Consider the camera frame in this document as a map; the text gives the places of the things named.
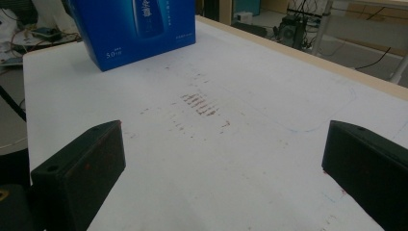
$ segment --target table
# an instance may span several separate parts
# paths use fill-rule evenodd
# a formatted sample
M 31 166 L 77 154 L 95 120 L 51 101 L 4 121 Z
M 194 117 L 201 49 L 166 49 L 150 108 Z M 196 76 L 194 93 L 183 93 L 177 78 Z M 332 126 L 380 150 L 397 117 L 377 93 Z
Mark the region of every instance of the table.
M 89 230 L 382 230 L 320 165 L 331 119 L 408 147 L 408 90 L 201 17 L 196 34 L 107 72 L 82 42 L 24 57 L 31 167 L 122 121 L 127 167 Z
M 382 23 L 350 17 L 331 15 L 331 7 L 335 1 L 343 1 L 357 4 L 379 5 L 389 8 L 408 10 L 408 1 L 405 0 L 329 0 L 326 3 L 322 15 L 318 34 L 313 45 L 312 54 L 317 55 L 324 34 L 338 38 L 354 39 L 380 44 L 402 50 L 408 50 L 408 25 Z M 398 84 L 402 78 L 402 72 L 408 65 L 408 55 L 402 58 L 390 81 Z

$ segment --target box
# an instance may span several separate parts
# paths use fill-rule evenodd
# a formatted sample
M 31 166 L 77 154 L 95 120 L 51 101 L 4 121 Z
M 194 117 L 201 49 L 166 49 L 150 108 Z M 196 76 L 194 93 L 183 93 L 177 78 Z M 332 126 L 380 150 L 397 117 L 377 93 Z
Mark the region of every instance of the box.
M 102 71 L 195 43 L 193 0 L 68 0 Z

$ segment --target bottle image on box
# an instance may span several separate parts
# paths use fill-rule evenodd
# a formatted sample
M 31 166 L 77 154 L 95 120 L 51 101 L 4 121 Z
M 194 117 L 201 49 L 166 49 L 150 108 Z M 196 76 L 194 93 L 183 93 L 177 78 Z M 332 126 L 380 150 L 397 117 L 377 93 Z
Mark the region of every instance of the bottle image on box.
M 159 0 L 132 0 L 138 36 L 144 39 L 156 37 L 164 32 Z

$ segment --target cardboard box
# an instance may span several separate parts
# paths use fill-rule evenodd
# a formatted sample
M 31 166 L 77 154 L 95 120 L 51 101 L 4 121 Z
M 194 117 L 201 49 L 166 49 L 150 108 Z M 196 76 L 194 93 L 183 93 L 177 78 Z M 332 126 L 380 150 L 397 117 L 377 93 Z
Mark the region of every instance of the cardboard box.
M 193 0 L 68 0 L 102 71 L 195 43 Z

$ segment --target floor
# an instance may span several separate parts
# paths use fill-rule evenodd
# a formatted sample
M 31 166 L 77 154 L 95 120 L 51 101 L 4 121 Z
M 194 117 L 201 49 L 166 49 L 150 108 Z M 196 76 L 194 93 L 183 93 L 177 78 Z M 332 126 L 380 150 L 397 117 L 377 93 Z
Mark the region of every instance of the floor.
M 266 27 L 272 35 L 272 27 L 278 26 L 285 16 L 281 13 L 261 11 L 254 16 L 252 23 Z M 325 60 L 347 67 L 357 67 L 372 64 L 383 52 L 344 42 L 335 38 L 324 37 L 319 50 L 319 56 Z M 388 79 L 398 65 L 401 57 L 387 54 L 378 64 L 361 69 L 373 78 Z M 400 85 L 408 88 L 408 69 L 402 74 Z M 24 81 L 22 68 L 1 69 L 0 86 L 3 87 L 17 104 L 24 108 Z M 8 154 L 27 147 L 27 130 L 25 122 L 0 98 L 0 155 Z

